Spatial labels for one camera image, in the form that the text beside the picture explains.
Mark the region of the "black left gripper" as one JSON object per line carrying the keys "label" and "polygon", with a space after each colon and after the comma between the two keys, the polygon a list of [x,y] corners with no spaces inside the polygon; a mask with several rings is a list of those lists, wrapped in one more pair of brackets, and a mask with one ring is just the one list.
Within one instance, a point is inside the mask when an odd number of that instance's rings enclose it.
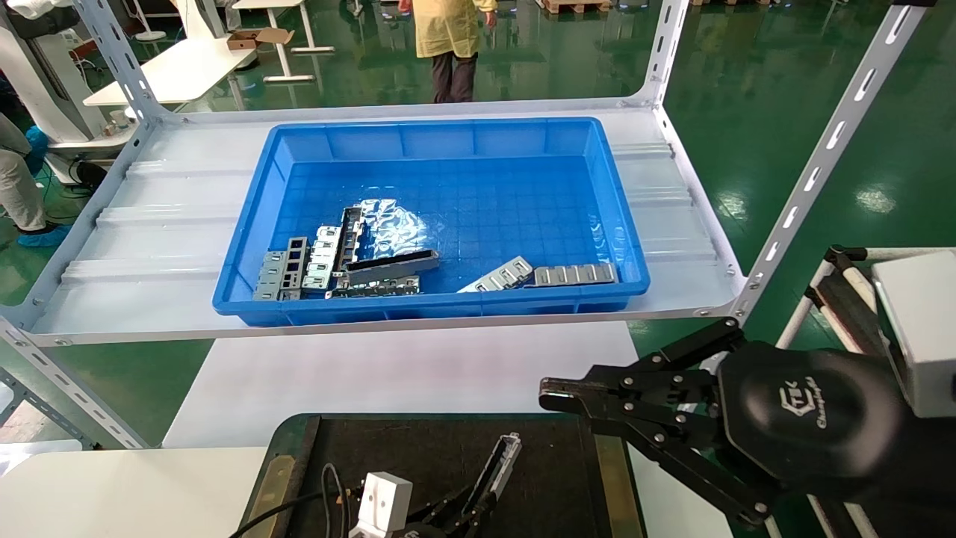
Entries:
{"label": "black left gripper", "polygon": [[484,537],[496,507],[495,492],[472,495],[463,489],[443,503],[427,504],[414,511],[409,517],[409,524],[394,532],[392,537]]}

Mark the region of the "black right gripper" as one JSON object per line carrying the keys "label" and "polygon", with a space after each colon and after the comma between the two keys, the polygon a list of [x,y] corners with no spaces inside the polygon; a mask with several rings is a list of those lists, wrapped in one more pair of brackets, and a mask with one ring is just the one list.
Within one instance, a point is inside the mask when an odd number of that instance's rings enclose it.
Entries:
{"label": "black right gripper", "polygon": [[[633,364],[592,365],[580,380],[545,377],[539,404],[590,418],[594,433],[624,439],[749,527],[771,517],[774,497],[646,420],[662,421],[665,408],[713,406],[719,395],[728,442],[785,486],[864,486],[888,466],[910,408],[887,364],[841,350],[744,343],[737,320],[713,321]],[[716,375],[701,365],[723,352],[730,354],[719,365],[718,391]]]}

